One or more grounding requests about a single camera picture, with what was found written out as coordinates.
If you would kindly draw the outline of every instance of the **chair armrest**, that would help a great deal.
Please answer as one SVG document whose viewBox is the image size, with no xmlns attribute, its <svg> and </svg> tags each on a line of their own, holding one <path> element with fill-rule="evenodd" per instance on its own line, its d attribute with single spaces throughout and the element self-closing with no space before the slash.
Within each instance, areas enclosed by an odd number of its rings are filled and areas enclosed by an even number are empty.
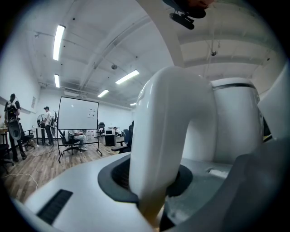
<svg viewBox="0 0 290 232">
<path fill-rule="evenodd" d="M 123 146 L 124 140 L 122 140 L 122 141 L 117 141 L 117 143 L 121 143 L 121 146 Z"/>
<path fill-rule="evenodd" d="M 111 148 L 112 151 L 120 151 L 120 150 L 124 150 L 125 148 L 127 148 L 127 146 L 120 146 L 120 147 L 116 147 L 116 148 Z"/>
</svg>

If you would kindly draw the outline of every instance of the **whiteboard stand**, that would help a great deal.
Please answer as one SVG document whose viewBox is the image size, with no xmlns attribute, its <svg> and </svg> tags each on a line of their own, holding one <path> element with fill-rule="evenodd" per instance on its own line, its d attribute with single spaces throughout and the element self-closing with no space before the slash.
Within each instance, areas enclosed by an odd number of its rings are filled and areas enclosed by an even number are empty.
<svg viewBox="0 0 290 232">
<path fill-rule="evenodd" d="M 98 111 L 99 111 L 98 102 L 74 99 L 70 97 L 61 97 L 58 109 L 57 137 L 58 132 L 61 133 L 60 130 L 97 130 L 97 132 L 99 132 Z M 97 134 L 97 142 L 84 144 L 95 144 L 95 143 L 98 143 L 97 152 L 100 153 L 100 156 L 103 156 L 103 153 L 100 151 L 99 133 Z M 60 151 L 61 146 L 66 147 L 70 146 L 70 148 L 61 152 Z M 73 148 L 73 146 L 78 146 L 78 144 L 60 145 L 58 141 L 59 163 L 65 151 L 71 150 L 73 155 L 73 150 L 78 150 L 78 148 L 75 149 Z"/>
</svg>

